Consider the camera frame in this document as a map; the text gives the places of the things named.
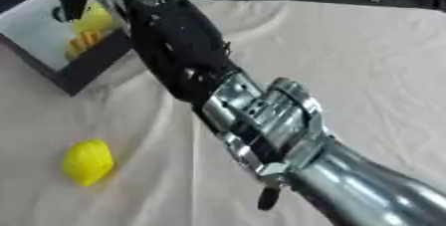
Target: robotic hand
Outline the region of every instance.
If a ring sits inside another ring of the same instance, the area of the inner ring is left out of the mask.
[[[368,161],[334,136],[318,102],[298,83],[266,90],[229,60],[229,44],[188,0],[98,0],[121,22],[161,83],[265,183],[259,208],[290,187],[334,225],[444,225],[446,196]],[[68,19],[87,0],[62,0]]]

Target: yellow object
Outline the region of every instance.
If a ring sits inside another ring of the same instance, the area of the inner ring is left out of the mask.
[[[101,139],[78,142],[65,155],[62,169],[81,186],[90,186],[113,168],[109,147]]]
[[[72,24],[72,30],[77,33],[83,31],[103,32],[114,27],[116,27],[116,22],[112,15],[95,0],[88,3],[82,18]]]
[[[80,54],[97,44],[102,37],[103,34],[96,31],[79,32],[76,38],[70,40],[70,43],[67,45],[65,58],[68,61],[75,60]]]

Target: silver metal cylinder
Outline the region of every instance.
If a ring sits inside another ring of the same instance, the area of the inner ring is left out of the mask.
[[[334,225],[446,225],[443,193],[370,162],[336,140],[290,178],[292,188]]]

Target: robotic arm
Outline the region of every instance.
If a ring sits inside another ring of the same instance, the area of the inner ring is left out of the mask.
[[[98,0],[121,22],[147,67],[266,188],[304,196],[337,226],[444,225],[446,196],[368,161],[330,135],[321,106],[298,83],[261,89],[228,58],[230,47],[188,0]],[[62,0],[68,19],[87,0]]]

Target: beige fabric surface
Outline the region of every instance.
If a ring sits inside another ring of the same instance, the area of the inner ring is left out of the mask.
[[[195,1],[260,84],[306,85],[327,124],[367,157],[446,189],[446,16],[304,2]],[[135,56],[69,98],[0,45],[0,225],[331,225],[262,186]],[[78,140],[108,141],[117,168],[93,187],[60,173]]]

